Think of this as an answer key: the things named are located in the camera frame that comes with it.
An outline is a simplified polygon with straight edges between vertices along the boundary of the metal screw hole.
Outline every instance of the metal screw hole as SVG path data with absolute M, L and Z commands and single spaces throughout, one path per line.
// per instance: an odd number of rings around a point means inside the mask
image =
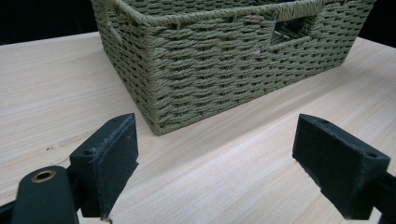
M 55 175 L 56 175 L 56 172 L 52 171 L 52 170 L 42 171 L 32 177 L 32 182 L 33 183 L 42 183 L 49 179 L 52 179 Z

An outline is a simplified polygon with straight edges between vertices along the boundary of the clamp jaw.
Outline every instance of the clamp jaw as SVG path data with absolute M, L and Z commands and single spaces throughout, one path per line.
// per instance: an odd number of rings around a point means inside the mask
M 109 120 L 70 155 L 70 166 L 49 166 L 25 176 L 17 199 L 0 207 L 0 223 L 78 223 L 108 218 L 137 166 L 134 114 Z
M 396 178 L 390 157 L 325 119 L 300 115 L 292 157 L 347 219 L 368 219 L 375 206 L 382 223 L 396 223 Z

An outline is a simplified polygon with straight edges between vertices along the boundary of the woven texture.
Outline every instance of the woven texture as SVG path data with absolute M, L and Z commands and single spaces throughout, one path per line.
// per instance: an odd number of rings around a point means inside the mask
M 156 134 L 340 65 L 373 3 L 92 0 L 105 51 Z

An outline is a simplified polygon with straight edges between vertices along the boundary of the black plastic part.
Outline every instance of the black plastic part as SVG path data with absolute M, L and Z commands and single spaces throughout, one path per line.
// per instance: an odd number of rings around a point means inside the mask
M 66 169 L 49 166 L 24 177 L 11 223 L 78 223 Z
M 84 190 L 75 198 L 84 217 L 107 218 L 137 166 L 134 114 L 116 117 L 101 127 L 71 155 L 68 168 Z
M 15 201 L 0 206 L 0 223 L 11 223 L 12 212 L 14 211 Z
M 375 183 L 373 202 L 382 213 L 380 223 L 396 223 L 396 177 L 388 173 Z
M 292 157 L 348 219 L 368 219 L 390 158 L 325 119 L 300 115 Z

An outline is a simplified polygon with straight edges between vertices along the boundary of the wooden table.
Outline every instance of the wooden table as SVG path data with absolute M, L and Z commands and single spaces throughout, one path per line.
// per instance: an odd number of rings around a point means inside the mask
M 25 175 L 68 166 L 95 130 L 131 112 L 140 165 L 110 214 L 115 224 L 346 223 L 291 157 L 297 118 L 335 123 L 391 156 L 396 174 L 396 49 L 358 38 L 340 67 L 155 136 L 99 34 L 2 46 L 0 204 Z

